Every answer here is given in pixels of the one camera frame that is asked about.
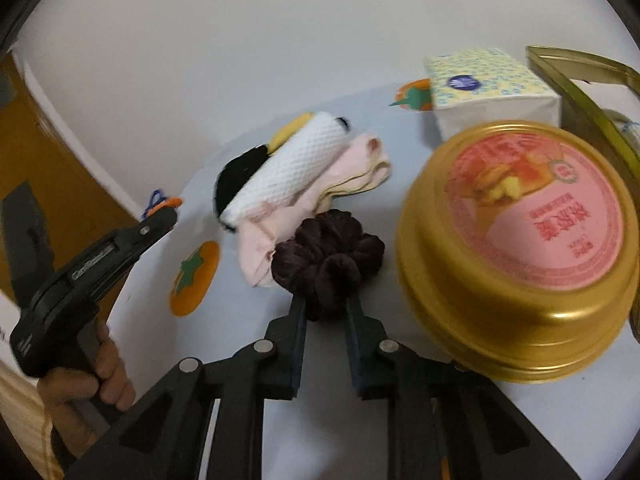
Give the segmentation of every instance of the human hand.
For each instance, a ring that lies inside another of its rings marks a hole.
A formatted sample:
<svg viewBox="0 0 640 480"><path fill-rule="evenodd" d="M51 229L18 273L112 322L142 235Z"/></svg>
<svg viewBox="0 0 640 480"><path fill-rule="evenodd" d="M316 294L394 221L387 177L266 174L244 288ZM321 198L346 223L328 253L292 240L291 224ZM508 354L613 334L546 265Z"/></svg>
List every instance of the human hand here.
<svg viewBox="0 0 640 480"><path fill-rule="evenodd" d="M107 404L115 404L121 412L126 412L133 405L136 393L127 377L118 348L109 338L109 329L102 322L98 322L98 340L100 349L94 369L104 381L100 398ZM97 441L98 436L69 401L91 399L97 391L98 380L95 376L68 368L54 368L38 381L38 393L45 410L51 416L66 448L76 458L80 458Z"/></svg>

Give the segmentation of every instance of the tissue package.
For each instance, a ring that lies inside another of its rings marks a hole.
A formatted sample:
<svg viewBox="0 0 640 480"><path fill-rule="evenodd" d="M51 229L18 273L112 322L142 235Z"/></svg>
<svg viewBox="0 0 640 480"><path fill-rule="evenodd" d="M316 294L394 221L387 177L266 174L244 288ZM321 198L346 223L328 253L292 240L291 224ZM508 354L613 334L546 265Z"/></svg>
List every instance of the tissue package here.
<svg viewBox="0 0 640 480"><path fill-rule="evenodd" d="M461 50L424 60L443 140L499 120L560 125L561 101L531 70L497 48Z"/></svg>

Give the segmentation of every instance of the round label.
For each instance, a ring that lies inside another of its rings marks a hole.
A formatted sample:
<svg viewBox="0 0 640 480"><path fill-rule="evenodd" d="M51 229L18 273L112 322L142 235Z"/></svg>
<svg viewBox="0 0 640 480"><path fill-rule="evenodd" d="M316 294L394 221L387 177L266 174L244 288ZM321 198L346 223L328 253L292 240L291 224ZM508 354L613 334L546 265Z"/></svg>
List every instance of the round label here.
<svg viewBox="0 0 640 480"><path fill-rule="evenodd" d="M455 160L446 191L462 240L529 285L590 285L620 252L622 211L613 188L564 142L538 134L485 137Z"/></svg>
<svg viewBox="0 0 640 480"><path fill-rule="evenodd" d="M447 81L447 86L455 90L465 90L467 92L478 90L481 85L482 83L479 82L478 79L470 75L455 75Z"/></svg>

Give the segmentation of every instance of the wooden floor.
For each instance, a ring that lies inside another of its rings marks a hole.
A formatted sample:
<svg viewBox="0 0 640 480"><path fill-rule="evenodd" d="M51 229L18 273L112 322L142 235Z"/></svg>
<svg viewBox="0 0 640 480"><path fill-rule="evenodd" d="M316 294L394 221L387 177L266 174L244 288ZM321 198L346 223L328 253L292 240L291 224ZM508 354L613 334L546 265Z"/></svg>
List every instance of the wooden floor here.
<svg viewBox="0 0 640 480"><path fill-rule="evenodd" d="M0 108L0 199L29 180L48 222L59 268L114 228L135 220L92 178L38 110L13 61L0 68L14 87L14 99ZM4 244L0 243L0 288L13 298ZM110 312L122 284L101 303Z"/></svg>

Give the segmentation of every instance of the pink fabric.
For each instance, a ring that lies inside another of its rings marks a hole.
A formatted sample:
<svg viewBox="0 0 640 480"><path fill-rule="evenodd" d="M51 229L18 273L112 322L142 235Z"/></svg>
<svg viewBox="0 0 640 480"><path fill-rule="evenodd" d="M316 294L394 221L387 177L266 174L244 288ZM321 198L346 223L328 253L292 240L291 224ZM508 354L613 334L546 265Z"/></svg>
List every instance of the pink fabric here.
<svg viewBox="0 0 640 480"><path fill-rule="evenodd" d="M273 284L271 257L277 244L291 238L305 218L331 209L334 196L374 189L388 178L390 170L382 142L375 136L357 136L293 205L275 209L257 221L242 220L238 225L238 257L248 283Z"/></svg>

